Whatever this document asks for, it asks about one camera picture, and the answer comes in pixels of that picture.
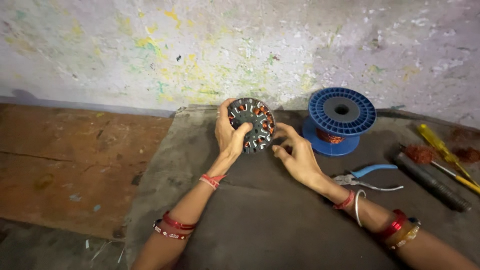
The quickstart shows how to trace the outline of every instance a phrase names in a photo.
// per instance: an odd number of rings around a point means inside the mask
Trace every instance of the blue spool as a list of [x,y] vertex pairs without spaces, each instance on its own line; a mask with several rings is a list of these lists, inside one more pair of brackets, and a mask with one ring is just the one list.
[[[313,150],[325,156],[351,153],[360,135],[375,123],[377,113],[373,104],[362,94],[350,89],[333,87],[318,90],[308,102],[309,116],[303,123],[303,137],[312,143]],[[345,139],[332,144],[318,138],[316,129]]]

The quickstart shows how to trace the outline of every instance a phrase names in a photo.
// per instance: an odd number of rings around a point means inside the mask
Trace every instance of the wire spool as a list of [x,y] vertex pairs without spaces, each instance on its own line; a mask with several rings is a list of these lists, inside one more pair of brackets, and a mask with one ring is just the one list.
[[254,98],[239,98],[228,106],[228,117],[234,129],[243,123],[253,128],[243,139],[243,153],[252,154],[265,150],[273,141],[276,124],[270,109]]
[[360,135],[375,123],[373,104],[362,94],[340,87],[315,92],[308,103],[309,116],[303,123],[303,137],[313,150],[325,156],[351,153]]

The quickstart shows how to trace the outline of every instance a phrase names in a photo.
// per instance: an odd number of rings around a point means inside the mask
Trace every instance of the spool hole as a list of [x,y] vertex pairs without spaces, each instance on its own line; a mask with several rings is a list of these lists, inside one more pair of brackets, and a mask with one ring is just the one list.
[[348,112],[350,111],[350,109],[343,105],[343,104],[338,104],[336,107],[335,107],[335,112],[338,113],[338,114],[341,114],[341,115],[345,115],[347,114]]

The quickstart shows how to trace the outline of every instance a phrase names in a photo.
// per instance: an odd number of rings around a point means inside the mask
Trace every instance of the pliers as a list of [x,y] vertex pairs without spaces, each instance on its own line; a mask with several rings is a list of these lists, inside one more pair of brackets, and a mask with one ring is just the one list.
[[372,166],[365,167],[358,172],[351,172],[351,174],[347,174],[347,175],[339,175],[339,176],[335,177],[333,179],[333,181],[335,181],[335,183],[337,183],[339,185],[347,185],[347,184],[357,185],[358,184],[358,185],[362,185],[364,187],[367,187],[367,188],[370,188],[370,189],[373,189],[373,190],[378,190],[378,191],[394,191],[394,190],[398,190],[398,189],[403,188],[402,185],[394,187],[394,188],[379,188],[379,187],[373,186],[371,184],[367,184],[365,182],[355,180],[355,179],[358,179],[358,178],[366,175],[367,173],[369,173],[371,171],[378,170],[378,169],[398,169],[398,167],[396,165],[391,165],[391,164],[372,165]]

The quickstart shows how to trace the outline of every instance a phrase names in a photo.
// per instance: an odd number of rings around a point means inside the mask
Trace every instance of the paint-splattered wall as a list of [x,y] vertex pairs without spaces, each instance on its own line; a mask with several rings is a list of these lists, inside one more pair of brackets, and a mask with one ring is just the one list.
[[345,86],[480,126],[478,0],[3,0],[0,96],[114,110]]

